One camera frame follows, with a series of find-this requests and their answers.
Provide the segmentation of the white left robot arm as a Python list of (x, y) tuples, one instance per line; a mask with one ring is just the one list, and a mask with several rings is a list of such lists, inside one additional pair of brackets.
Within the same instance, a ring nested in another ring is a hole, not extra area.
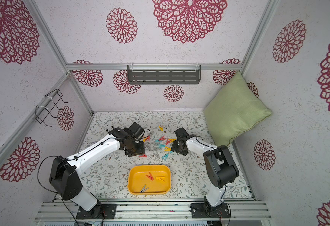
[(92, 146), (69, 157), (57, 156), (52, 163), (49, 183), (64, 201), (72, 201), (84, 211), (98, 211), (100, 201), (83, 186), (80, 176), (108, 154), (124, 150), (125, 155), (145, 154), (145, 129), (137, 123), (129, 128), (113, 128)]

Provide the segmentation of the grey clothespin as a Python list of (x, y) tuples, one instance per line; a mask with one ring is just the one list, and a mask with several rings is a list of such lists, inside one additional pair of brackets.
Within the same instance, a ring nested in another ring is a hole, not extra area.
[(140, 193), (145, 193), (148, 189), (149, 187), (147, 187), (147, 185), (145, 184), (143, 188), (140, 190)]

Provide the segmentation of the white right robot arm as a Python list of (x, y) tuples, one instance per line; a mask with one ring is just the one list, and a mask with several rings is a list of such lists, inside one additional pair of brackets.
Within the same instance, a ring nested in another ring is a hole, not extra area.
[(212, 184), (204, 199), (203, 211), (207, 215), (219, 212), (226, 204), (223, 196), (228, 184), (239, 176), (238, 167), (227, 146), (213, 146), (195, 135), (187, 133), (185, 128), (175, 130), (176, 141), (171, 150), (183, 156), (189, 151), (203, 156), (207, 176)]

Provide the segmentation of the red clothespin back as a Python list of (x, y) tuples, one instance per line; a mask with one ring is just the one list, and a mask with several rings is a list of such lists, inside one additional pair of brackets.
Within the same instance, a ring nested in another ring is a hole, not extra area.
[(150, 180), (154, 180), (154, 177), (152, 176), (151, 172), (149, 172), (148, 174), (145, 175), (148, 179)]

